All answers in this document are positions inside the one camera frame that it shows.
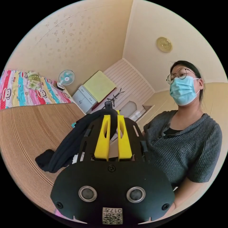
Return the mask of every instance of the woman's ear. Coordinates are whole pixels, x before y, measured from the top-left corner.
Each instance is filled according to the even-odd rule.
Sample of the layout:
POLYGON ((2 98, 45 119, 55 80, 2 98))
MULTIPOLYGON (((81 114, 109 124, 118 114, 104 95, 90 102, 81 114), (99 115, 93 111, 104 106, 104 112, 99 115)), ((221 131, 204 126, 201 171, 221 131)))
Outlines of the woman's ear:
POLYGON ((204 88, 204 81, 202 78, 199 79, 199 89, 202 90, 204 88))

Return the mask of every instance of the colorful bedspread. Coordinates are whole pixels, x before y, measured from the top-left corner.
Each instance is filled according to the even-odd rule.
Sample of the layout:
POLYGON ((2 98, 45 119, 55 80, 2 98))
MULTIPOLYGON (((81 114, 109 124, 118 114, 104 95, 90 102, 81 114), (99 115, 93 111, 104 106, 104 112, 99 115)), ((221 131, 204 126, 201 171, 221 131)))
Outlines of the colorful bedspread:
POLYGON ((52 87, 52 80, 40 77, 41 89, 27 88, 27 73, 5 70, 0 78, 0 110, 17 106, 75 103, 67 90, 52 87))

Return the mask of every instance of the bed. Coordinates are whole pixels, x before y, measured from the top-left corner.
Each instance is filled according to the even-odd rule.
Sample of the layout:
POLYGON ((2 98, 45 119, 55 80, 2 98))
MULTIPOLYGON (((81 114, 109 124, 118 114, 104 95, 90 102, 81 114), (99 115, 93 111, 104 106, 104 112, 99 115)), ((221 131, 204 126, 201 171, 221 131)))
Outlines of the bed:
POLYGON ((75 103, 67 90, 59 91, 52 87, 48 78, 40 76, 41 89, 29 89, 27 73, 4 70, 0 78, 0 110, 30 105, 75 103))
POLYGON ((42 171, 35 158, 56 150, 84 116, 75 103, 18 106, 0 110, 0 151, 4 163, 22 192, 36 205, 54 213, 50 198, 58 174, 42 171))
POLYGON ((38 76, 40 89, 30 89, 28 74, 4 70, 0 78, 0 152, 15 183, 36 205, 54 213, 50 193, 58 174, 42 171, 35 158, 56 150, 72 124, 84 116, 67 90, 38 76))

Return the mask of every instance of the blue surgical mask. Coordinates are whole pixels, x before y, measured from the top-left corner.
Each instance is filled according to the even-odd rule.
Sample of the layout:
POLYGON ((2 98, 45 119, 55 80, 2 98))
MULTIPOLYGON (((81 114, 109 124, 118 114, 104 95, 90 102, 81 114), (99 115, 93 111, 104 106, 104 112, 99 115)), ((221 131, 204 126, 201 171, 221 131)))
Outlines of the blue surgical mask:
POLYGON ((196 79, 199 78, 188 75, 184 79, 174 78, 174 82, 170 85, 170 95, 177 105, 187 105, 196 98, 199 92, 196 93, 194 89, 194 80, 196 79))

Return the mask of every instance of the electric fan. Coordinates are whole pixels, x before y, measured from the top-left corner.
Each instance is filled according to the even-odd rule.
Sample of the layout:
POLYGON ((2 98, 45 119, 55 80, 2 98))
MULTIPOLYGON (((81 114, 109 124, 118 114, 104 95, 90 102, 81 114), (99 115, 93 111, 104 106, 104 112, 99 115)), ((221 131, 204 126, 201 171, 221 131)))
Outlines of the electric fan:
POLYGON ((64 90, 64 86, 71 84, 74 81, 75 75, 73 71, 65 70, 59 75, 59 82, 57 82, 57 88, 64 90))

